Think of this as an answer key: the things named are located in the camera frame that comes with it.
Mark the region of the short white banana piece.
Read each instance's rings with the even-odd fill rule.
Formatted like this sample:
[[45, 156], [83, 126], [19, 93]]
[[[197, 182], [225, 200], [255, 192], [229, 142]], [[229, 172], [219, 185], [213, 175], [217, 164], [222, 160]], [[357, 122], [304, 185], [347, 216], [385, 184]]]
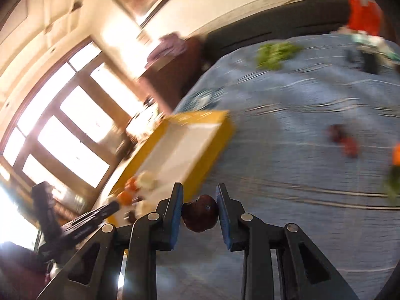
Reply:
[[138, 220], [144, 215], [152, 213], [154, 210], [155, 206], [152, 202], [149, 202], [148, 200], [141, 200], [135, 204], [135, 218]]

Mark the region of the dark plum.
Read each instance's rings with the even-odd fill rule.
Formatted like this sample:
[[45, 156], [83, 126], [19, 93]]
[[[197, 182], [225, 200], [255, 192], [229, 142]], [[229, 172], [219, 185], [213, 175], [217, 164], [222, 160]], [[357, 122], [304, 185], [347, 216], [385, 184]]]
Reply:
[[218, 221], [218, 216], [218, 205], [207, 194], [199, 196], [192, 202], [185, 202], [181, 209], [184, 225], [196, 233], [212, 229]]
[[135, 216], [135, 212], [133, 210], [127, 212], [125, 214], [125, 218], [124, 220], [126, 220], [127, 222], [129, 222], [130, 224], [134, 224], [136, 222], [136, 216]]
[[347, 137], [347, 131], [342, 124], [333, 124], [327, 128], [329, 140], [336, 144], [341, 144]]

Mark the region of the large white banana piece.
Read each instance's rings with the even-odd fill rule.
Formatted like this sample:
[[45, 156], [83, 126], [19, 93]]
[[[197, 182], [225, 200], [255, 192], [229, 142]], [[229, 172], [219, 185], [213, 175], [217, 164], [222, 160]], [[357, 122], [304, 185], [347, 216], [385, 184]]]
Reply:
[[150, 192], [157, 187], [157, 178], [151, 171], [142, 171], [135, 178], [135, 185], [140, 192]]

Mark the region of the small orange tangerine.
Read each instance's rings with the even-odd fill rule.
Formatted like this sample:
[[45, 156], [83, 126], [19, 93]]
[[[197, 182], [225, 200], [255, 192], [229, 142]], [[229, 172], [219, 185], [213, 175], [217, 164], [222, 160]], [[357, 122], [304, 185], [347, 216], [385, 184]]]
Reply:
[[131, 177], [129, 178], [126, 183], [125, 183], [125, 187], [126, 190], [128, 190], [129, 192], [137, 192], [138, 190], [138, 186], [136, 185], [136, 178], [135, 177]]

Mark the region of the red jujube date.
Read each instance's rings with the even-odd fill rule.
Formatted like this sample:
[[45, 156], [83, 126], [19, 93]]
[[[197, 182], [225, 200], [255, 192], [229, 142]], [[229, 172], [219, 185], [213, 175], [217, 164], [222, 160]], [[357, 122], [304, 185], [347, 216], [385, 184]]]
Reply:
[[342, 140], [342, 147], [348, 158], [355, 159], [359, 155], [357, 141], [353, 137], [345, 137]]

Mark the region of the yellow-rimmed white tray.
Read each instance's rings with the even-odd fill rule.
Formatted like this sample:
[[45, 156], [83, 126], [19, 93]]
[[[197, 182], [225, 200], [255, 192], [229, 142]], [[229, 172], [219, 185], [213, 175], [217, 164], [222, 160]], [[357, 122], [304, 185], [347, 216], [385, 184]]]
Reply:
[[[156, 188], [138, 192], [140, 198], [154, 204], [171, 196], [176, 182], [183, 185], [185, 202], [199, 192], [201, 184], [234, 134], [235, 128], [227, 110], [183, 112], [168, 116], [133, 154], [111, 192], [124, 190], [126, 181], [142, 171], [151, 171]], [[135, 206], [122, 206], [106, 219], [116, 227], [129, 224], [125, 214]]]

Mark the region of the wooden glass door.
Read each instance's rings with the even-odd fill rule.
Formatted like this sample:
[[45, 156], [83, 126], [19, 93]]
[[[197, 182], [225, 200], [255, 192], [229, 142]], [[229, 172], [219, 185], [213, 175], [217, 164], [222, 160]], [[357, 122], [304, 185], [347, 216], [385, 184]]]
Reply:
[[49, 182], [61, 222], [90, 210], [134, 149], [127, 132], [140, 93], [92, 38], [35, 84], [1, 138], [1, 182], [27, 218], [32, 187]]

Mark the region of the patterned covered bench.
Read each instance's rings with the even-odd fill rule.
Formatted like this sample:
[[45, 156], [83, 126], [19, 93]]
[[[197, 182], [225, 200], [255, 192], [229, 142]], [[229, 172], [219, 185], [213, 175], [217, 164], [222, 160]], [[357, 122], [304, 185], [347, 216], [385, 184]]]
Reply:
[[164, 118], [164, 113], [159, 110], [157, 104], [148, 106], [136, 114], [127, 125], [126, 133], [143, 142], [149, 138]]

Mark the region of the blue plaid tablecloth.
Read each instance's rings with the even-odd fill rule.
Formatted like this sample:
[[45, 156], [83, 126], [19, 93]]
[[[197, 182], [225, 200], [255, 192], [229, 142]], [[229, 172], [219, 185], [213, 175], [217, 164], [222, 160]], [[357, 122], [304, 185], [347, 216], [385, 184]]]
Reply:
[[[384, 191], [399, 142], [399, 75], [362, 70], [346, 34], [299, 36], [279, 70], [257, 67], [258, 45], [220, 58], [176, 106], [227, 110], [236, 132], [204, 181], [219, 183], [264, 222], [298, 224], [360, 299], [373, 299], [399, 261], [399, 203]], [[348, 158], [328, 127], [358, 144]]]

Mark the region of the green lettuce leaf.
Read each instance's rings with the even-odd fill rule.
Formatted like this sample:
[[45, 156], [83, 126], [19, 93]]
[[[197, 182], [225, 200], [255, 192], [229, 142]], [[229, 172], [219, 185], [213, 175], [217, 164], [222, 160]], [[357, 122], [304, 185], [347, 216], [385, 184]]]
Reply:
[[290, 60], [303, 50], [303, 46], [286, 41], [279, 43], [265, 43], [258, 48], [256, 62], [262, 70], [276, 71], [282, 63]]

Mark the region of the black sofa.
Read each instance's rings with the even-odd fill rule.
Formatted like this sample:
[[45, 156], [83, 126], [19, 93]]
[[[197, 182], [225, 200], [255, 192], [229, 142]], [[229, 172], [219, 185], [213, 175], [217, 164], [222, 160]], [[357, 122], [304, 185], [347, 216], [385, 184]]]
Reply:
[[253, 44], [305, 35], [322, 35], [348, 22], [348, 0], [298, 0], [255, 13], [210, 32], [203, 59], [210, 65]]

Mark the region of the red plastic bag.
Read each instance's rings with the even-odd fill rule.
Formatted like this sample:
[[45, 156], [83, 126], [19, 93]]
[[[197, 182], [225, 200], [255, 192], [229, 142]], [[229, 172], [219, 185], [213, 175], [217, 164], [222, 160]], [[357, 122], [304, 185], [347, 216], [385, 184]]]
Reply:
[[347, 27], [352, 31], [364, 31], [378, 36], [380, 32], [381, 12], [373, 1], [363, 4], [362, 0], [348, 0], [350, 14]]

